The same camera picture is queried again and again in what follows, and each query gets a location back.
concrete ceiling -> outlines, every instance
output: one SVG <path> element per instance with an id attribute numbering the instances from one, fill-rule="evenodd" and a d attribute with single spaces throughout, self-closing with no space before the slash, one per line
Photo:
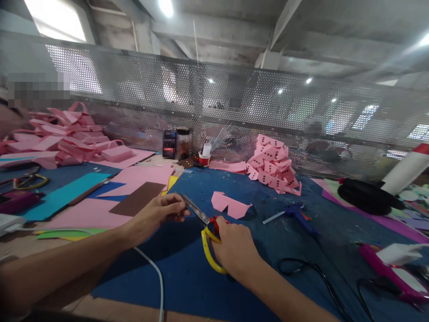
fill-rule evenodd
<path id="1" fill-rule="evenodd" d="M 197 59 L 195 22 L 200 61 L 389 84 L 429 62 L 427 0 L 172 0 L 171 18 L 157 0 L 88 3 L 115 48 Z"/>

scissors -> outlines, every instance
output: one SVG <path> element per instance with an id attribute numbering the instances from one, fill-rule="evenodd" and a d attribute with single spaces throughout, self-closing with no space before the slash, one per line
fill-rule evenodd
<path id="1" fill-rule="evenodd" d="M 214 218 L 208 217 L 205 213 L 201 211 L 200 208 L 198 208 L 196 204 L 193 203 L 191 199 L 189 199 L 187 195 L 183 195 L 182 197 L 183 197 L 183 200 L 188 205 L 188 207 L 193 210 L 193 212 L 197 215 L 199 219 L 201 219 L 201 221 L 205 225 L 204 229 L 201 231 L 201 239 L 202 239 L 202 246 L 204 248 L 204 254 L 206 254 L 207 261 L 209 262 L 210 266 L 218 273 L 228 274 L 228 272 L 223 267 L 219 266 L 219 264 L 215 262 L 215 260 L 213 259 L 213 256 L 211 256 L 209 244 L 207 242 L 207 236 L 208 236 L 214 242 L 218 244 L 222 243 L 220 239 L 216 237 L 216 235 L 219 233 L 219 226 L 218 226 L 218 223 L 216 222 L 217 216 L 214 216 Z M 213 223 L 214 225 L 213 232 L 211 232 L 208 227 L 209 223 Z"/>
<path id="2" fill-rule="evenodd" d="M 38 189 L 44 185 L 46 185 L 49 182 L 49 178 L 44 177 L 37 172 L 39 171 L 40 167 L 35 166 L 32 167 L 28 173 L 25 173 L 22 177 L 19 178 L 12 178 L 3 182 L 0 182 L 0 186 L 6 184 L 6 183 L 12 183 L 12 190 L 33 190 Z"/>

metal mesh panel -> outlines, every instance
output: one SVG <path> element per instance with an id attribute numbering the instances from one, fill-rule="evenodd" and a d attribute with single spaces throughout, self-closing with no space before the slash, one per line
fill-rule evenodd
<path id="1" fill-rule="evenodd" d="M 0 33 L 0 62 L 2 76 L 70 73 L 71 97 L 87 102 L 110 137 L 137 148 L 160 150 L 162 129 L 185 126 L 197 152 L 213 127 L 232 123 L 214 159 L 247 160 L 263 133 L 284 141 L 303 172 L 376 180 L 429 139 L 422 92 L 10 33 Z M 309 120 L 325 133 L 306 128 Z"/>

pen holder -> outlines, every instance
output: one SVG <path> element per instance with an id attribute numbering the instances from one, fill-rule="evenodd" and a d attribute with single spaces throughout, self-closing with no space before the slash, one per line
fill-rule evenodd
<path id="1" fill-rule="evenodd" d="M 202 151 L 198 152 L 199 156 L 200 156 L 200 164 L 204 166 L 204 168 L 207 168 L 209 166 L 210 163 L 210 157 L 211 154 L 209 154 L 208 156 L 204 156 L 201 154 Z"/>

ceiling light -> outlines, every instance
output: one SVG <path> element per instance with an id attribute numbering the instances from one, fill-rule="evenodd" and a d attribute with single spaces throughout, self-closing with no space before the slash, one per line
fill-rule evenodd
<path id="1" fill-rule="evenodd" d="M 160 9 L 162 13 L 168 18 L 173 16 L 173 5 L 171 4 L 171 0 L 159 0 Z"/>
<path id="2" fill-rule="evenodd" d="M 427 45 L 429 45 L 429 34 L 427 34 L 426 36 L 424 36 L 423 39 L 420 40 L 420 42 L 419 42 L 419 46 L 420 47 L 427 46 Z"/>

